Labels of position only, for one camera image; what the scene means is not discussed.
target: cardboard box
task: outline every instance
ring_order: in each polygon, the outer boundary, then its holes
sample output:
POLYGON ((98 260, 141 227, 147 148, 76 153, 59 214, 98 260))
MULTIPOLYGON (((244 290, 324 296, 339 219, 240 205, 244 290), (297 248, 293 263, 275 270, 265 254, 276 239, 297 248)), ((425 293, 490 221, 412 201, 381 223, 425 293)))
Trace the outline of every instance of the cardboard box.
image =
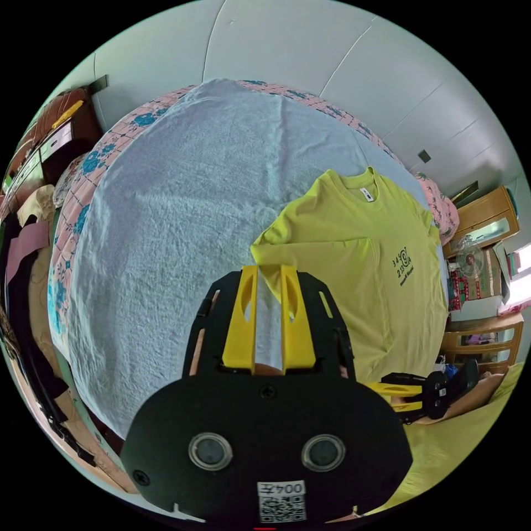
POLYGON ((474 278, 468 278, 459 269, 452 271, 454 297, 450 298, 450 310, 460 310, 468 300, 486 299, 502 295, 502 271, 492 248, 483 249, 483 268, 474 278))

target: camera lens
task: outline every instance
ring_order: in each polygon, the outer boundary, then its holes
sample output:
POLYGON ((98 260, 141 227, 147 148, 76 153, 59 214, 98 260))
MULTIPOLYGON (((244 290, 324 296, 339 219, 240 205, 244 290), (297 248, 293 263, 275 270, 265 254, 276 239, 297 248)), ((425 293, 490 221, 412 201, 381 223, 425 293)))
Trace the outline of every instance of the camera lens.
POLYGON ((329 472, 345 457, 345 445, 334 435, 312 437, 303 448, 303 465, 314 472, 329 472))
POLYGON ((215 433, 196 435, 188 447, 192 462, 203 470, 217 471, 225 468, 232 460, 232 449, 228 441, 215 433))

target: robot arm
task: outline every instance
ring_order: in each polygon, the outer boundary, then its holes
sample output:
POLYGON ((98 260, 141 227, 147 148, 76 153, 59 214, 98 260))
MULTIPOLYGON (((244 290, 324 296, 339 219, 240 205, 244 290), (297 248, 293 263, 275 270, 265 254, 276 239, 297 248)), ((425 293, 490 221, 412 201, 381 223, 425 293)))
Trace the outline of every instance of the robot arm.
POLYGON ((327 286, 282 266, 283 376, 257 374, 257 282, 258 268, 245 267, 211 286, 191 327, 182 378, 133 420, 125 470, 148 502, 166 511, 178 504, 218 528, 304 522, 321 529, 353 507, 358 514, 381 507, 412 464, 402 425, 444 416, 477 383, 477 366, 450 381, 437 372, 357 382, 327 286), (382 395, 407 403, 390 407, 382 395))

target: printed number 004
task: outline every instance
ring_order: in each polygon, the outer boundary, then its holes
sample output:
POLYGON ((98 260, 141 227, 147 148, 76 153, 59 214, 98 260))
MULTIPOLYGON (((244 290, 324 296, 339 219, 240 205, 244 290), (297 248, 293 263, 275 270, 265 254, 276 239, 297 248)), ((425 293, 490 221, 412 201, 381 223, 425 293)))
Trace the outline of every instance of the printed number 004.
POLYGON ((299 494, 303 491, 303 486, 299 483, 296 483, 295 485, 277 485, 277 492, 280 494, 282 492, 286 494, 293 494, 294 492, 296 494, 299 494))

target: window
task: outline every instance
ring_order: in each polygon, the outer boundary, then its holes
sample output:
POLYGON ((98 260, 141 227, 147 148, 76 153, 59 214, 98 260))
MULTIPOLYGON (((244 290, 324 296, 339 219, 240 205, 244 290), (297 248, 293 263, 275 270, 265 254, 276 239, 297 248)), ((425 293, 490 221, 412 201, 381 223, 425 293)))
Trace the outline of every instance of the window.
POLYGON ((518 274, 511 280, 509 290, 511 295, 506 306, 519 304, 531 299, 531 243, 518 251, 520 267, 518 274))

